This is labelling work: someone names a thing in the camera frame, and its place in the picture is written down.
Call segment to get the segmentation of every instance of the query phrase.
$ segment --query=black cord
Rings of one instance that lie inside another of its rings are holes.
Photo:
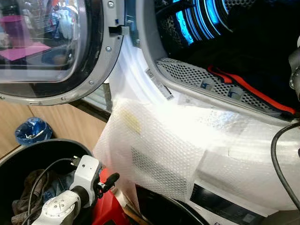
[[[31,192],[30,192],[30,196],[29,196],[29,201],[28,201],[28,211],[27,211],[27,218],[30,216],[30,207],[31,207],[31,199],[32,199],[32,196],[33,196],[33,192],[34,190],[36,189],[37,185],[38,185],[38,182],[40,181],[40,179],[43,177],[43,175],[51,169],[52,166],[54,166],[56,163],[58,162],[61,162],[61,161],[71,161],[72,162],[72,159],[71,158],[61,158],[61,159],[58,159],[56,160],[55,162],[51,163],[50,166],[48,166],[39,176],[38,178],[36,179],[36,182],[34,183],[34,185],[32,186],[32,189],[31,189]]]
[[[40,207],[38,207],[36,210],[32,211],[32,212],[30,213],[30,215],[27,216],[26,219],[23,221],[22,225],[25,225],[26,222],[29,221],[29,219],[30,219],[34,214],[36,214],[39,210],[41,210],[41,209],[42,209],[42,206],[40,206]]]
[[[288,131],[290,129],[293,129],[293,128],[297,128],[299,126],[300,126],[300,123],[294,123],[294,124],[291,124],[289,126],[286,126],[283,129],[279,130],[278,133],[275,134],[275,136],[272,140],[272,144],[271,144],[271,158],[272,158],[274,169],[277,173],[278,178],[280,179],[283,187],[285,188],[286,192],[290,196],[292,202],[296,205],[297,209],[300,211],[300,202],[299,202],[297,196],[295,195],[295,193],[293,192],[292,188],[290,187],[290,185],[286,181],[286,179],[285,179],[285,177],[284,177],[284,175],[283,175],[283,173],[280,169],[280,166],[279,166],[279,163],[278,163],[278,160],[277,160],[277,156],[276,156],[276,145],[277,145],[277,141],[278,141],[279,137],[283,133],[285,133],[286,131]]]

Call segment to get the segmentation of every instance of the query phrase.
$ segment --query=screw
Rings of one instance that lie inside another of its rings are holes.
[[[105,49],[108,53],[112,51],[112,48],[110,46],[107,46]]]
[[[107,5],[108,5],[109,8],[114,8],[114,2],[113,1],[109,1],[107,3]]]

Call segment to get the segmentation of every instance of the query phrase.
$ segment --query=black fabric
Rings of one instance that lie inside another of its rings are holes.
[[[300,0],[257,0],[250,9],[234,6],[227,20],[231,34],[195,42],[171,58],[236,74],[263,94],[299,111],[300,103],[289,87],[288,62],[297,49],[299,13]]]

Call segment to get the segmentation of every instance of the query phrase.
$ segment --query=black bucket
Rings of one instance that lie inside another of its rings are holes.
[[[82,144],[65,139],[51,139],[15,151],[0,160],[0,224],[11,225],[12,202],[20,199],[24,190],[24,180],[31,171],[45,169],[60,158],[91,155]],[[58,174],[70,173],[75,169],[69,162],[59,162],[52,168]],[[90,224],[82,217],[91,220],[91,210],[82,210],[76,220],[79,224]]]

